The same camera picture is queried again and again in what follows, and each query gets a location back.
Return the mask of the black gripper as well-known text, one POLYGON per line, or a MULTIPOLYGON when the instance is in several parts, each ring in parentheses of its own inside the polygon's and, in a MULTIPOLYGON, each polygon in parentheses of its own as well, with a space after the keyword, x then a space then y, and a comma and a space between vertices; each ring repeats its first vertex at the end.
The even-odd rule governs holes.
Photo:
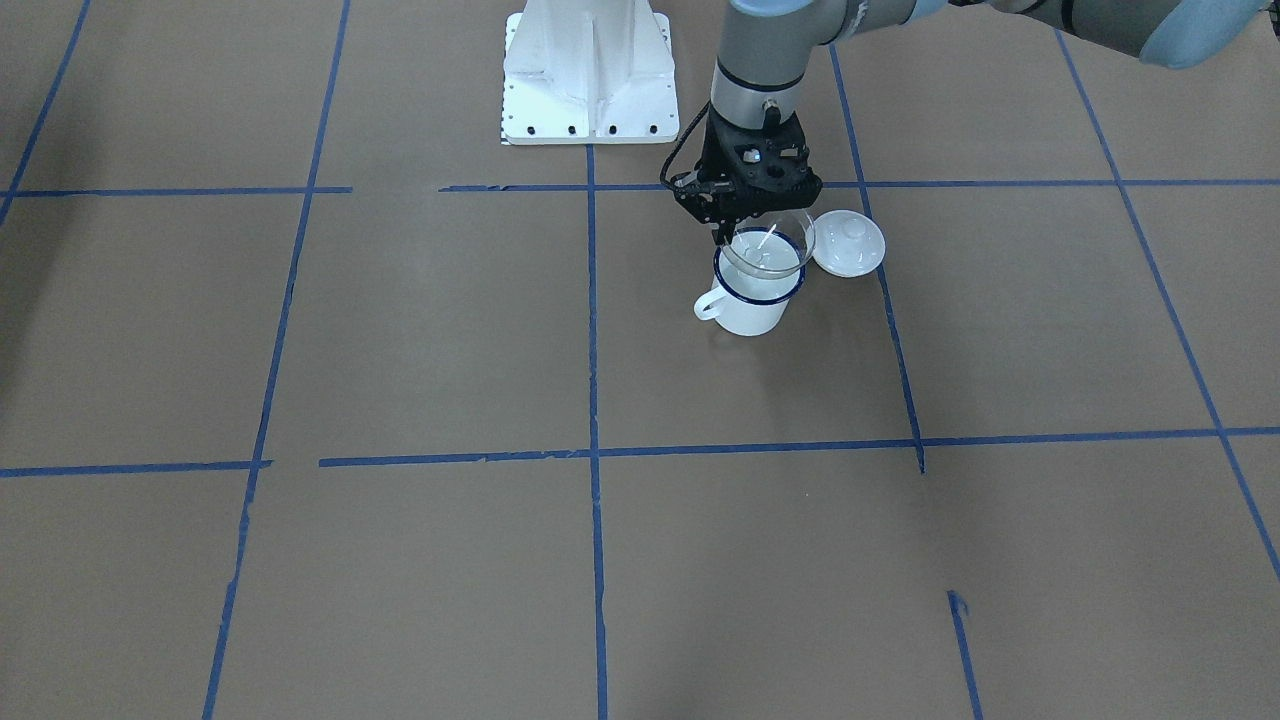
POLYGON ((681 133, 673 155, 705 122, 701 154, 690 172, 672 178, 675 201, 701 224, 712 225, 716 246, 732 242, 737 224, 768 211, 810 208, 823 190, 809 163, 810 149, 796 113, 782 119, 765 113, 760 129, 739 127, 705 105, 681 133))

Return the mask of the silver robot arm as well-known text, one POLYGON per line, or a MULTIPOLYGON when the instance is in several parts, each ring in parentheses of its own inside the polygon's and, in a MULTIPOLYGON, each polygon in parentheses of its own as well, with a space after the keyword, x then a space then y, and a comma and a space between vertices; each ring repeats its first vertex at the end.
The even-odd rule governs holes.
MULTIPOLYGON (((991 15, 1023 18, 1085 44, 1170 70, 1225 50, 1265 1, 977 1, 991 15)), ((701 131, 692 168, 660 168, 673 200, 727 246, 746 220, 810 208, 824 187, 797 110, 813 56, 864 38, 887 42, 950 19, 965 1, 728 1, 705 104, 677 138, 701 131)))

